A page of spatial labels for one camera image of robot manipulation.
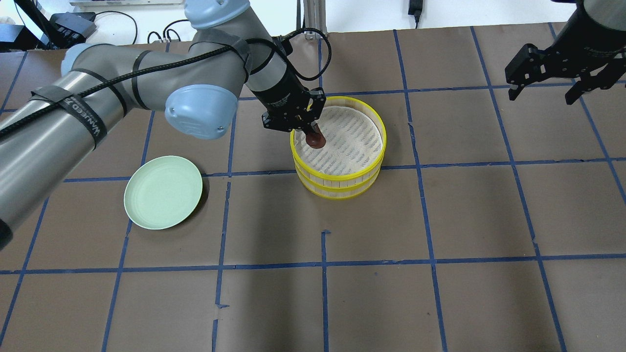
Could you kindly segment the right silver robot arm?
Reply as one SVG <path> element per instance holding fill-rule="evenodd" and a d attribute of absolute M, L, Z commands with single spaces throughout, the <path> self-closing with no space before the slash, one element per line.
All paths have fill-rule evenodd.
<path fill-rule="evenodd" d="M 525 44 L 505 67 L 508 97 L 550 78 L 575 79 L 566 92 L 571 105 L 584 93 L 611 88 L 625 73 L 626 3 L 578 0 L 568 22 L 546 49 Z"/>

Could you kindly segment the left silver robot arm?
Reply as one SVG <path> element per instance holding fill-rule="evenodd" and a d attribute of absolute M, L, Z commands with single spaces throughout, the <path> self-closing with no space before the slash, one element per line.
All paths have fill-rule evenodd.
<path fill-rule="evenodd" d="M 243 87 L 266 107 L 264 128 L 299 130 L 314 149 L 326 140 L 318 120 L 322 88 L 308 89 L 288 59 L 300 28 L 272 37 L 247 0 L 186 0 L 196 33 L 188 53 L 141 51 L 108 43 L 70 47 L 61 78 L 31 92 L 1 123 L 1 246 L 133 109 L 162 111 L 198 139 L 221 138 Z"/>

